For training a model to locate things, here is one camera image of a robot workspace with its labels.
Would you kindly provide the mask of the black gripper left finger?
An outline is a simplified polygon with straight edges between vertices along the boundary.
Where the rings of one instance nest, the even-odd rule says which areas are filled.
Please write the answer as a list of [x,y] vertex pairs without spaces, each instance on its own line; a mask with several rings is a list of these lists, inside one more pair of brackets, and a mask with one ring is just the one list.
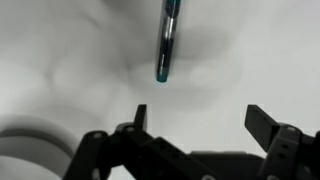
[[147,106],[113,134],[86,133],[62,180],[108,180],[123,166],[136,180],[217,180],[215,173],[168,141],[146,132]]

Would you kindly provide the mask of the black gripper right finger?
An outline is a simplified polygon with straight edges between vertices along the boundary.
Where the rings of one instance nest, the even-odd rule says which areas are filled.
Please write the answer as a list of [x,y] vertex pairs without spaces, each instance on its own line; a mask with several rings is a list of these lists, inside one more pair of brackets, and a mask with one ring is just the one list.
[[253,104],[247,106],[245,127],[267,153],[258,180],[320,180],[320,131],[304,134]]

